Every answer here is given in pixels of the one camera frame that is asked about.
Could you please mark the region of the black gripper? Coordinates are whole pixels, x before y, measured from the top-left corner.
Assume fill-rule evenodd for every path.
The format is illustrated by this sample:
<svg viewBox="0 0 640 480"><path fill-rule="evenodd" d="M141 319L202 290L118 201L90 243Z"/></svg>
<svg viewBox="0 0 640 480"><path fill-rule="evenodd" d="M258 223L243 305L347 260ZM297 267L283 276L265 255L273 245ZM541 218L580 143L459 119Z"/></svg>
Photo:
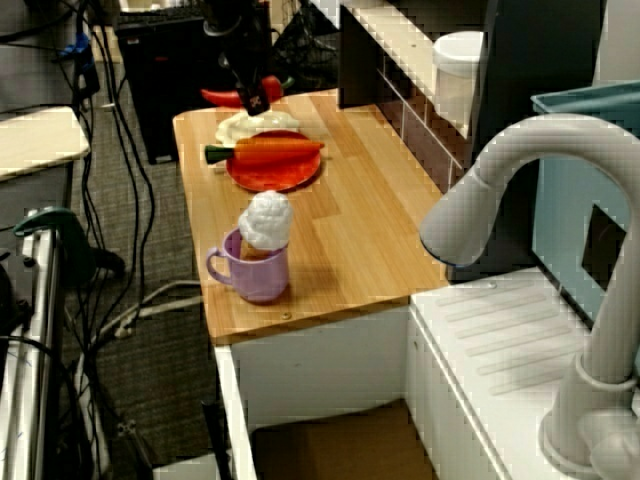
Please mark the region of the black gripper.
<svg viewBox="0 0 640 480"><path fill-rule="evenodd" d="M249 116L265 113L270 101L261 78L270 58L270 31L261 19L239 19L220 39L218 63L229 72Z"/></svg>

